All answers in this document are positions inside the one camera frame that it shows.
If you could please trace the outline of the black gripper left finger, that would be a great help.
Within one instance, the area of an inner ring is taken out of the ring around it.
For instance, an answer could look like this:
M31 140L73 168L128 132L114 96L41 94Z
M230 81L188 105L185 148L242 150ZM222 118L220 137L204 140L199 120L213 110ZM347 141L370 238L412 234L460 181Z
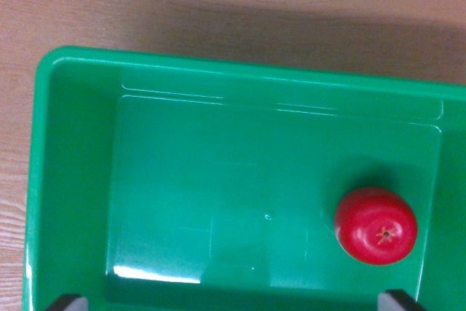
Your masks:
M45 311L88 311L88 299L79 294L63 294L51 303Z

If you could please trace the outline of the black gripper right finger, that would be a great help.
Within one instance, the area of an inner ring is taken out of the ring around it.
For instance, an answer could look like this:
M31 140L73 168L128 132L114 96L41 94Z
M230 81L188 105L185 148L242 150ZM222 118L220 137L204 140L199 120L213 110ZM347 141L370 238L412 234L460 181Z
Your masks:
M426 311L426 309L402 289L390 289L377 298L378 311Z

